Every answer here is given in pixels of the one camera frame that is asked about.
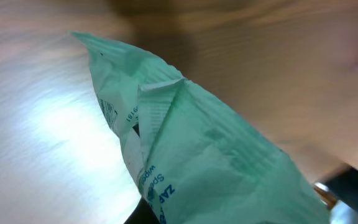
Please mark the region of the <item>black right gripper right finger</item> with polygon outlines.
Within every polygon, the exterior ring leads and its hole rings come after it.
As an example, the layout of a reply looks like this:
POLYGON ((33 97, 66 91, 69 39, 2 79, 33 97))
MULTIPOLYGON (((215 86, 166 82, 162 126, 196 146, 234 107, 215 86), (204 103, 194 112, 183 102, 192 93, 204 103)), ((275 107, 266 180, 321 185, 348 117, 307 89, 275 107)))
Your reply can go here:
POLYGON ((324 182, 315 191, 330 211, 331 224, 358 224, 358 170, 350 168, 324 182))

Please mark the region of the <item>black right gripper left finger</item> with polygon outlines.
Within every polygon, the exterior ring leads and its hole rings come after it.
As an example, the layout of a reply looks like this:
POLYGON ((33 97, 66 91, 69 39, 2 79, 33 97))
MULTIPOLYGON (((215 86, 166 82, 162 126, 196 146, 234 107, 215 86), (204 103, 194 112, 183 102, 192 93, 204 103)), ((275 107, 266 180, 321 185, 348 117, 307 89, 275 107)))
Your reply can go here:
POLYGON ((160 224, 160 222, 147 201, 141 198, 135 210, 124 224, 160 224))

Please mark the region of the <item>light green wipes packet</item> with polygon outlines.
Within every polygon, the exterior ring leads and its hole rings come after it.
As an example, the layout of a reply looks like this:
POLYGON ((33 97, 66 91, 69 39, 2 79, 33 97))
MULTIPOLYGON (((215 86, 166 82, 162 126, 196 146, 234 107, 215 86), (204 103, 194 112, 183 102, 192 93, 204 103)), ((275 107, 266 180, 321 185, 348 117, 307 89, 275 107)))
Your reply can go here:
POLYGON ((288 154, 151 52, 75 32, 99 106, 161 223, 325 224, 288 154))

